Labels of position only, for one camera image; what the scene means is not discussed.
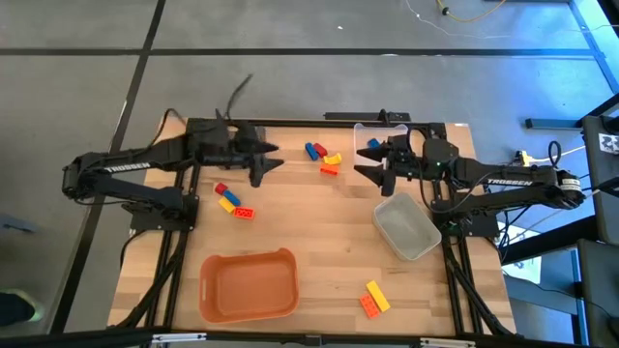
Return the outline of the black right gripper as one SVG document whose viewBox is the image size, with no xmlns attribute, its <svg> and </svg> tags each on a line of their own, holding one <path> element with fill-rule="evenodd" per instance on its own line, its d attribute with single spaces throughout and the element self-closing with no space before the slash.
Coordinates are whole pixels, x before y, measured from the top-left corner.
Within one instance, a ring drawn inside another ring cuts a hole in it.
<svg viewBox="0 0 619 348">
<path fill-rule="evenodd" d="M 370 179 L 381 189 L 381 195 L 384 197 L 394 194 L 396 176 L 407 180 L 423 177 L 421 160 L 412 150 L 409 136 L 406 134 L 389 136 L 387 142 L 357 150 L 356 154 L 367 160 L 386 162 L 387 169 L 382 165 L 354 166 L 358 173 Z"/>
</svg>

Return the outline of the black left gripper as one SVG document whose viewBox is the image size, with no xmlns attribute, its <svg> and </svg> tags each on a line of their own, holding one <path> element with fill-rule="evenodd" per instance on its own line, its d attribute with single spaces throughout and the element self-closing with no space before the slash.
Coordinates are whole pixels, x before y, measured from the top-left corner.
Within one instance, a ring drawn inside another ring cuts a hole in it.
<svg viewBox="0 0 619 348">
<path fill-rule="evenodd" d="M 263 154 L 275 152 L 280 147 L 267 141 L 264 127 L 253 127 L 241 121 L 232 126 L 236 129 L 233 135 L 225 121 L 214 122 L 216 153 L 212 155 L 212 164 L 226 169 L 249 168 L 251 186 L 259 188 L 267 172 L 284 164 L 283 159 L 269 159 Z"/>
</svg>

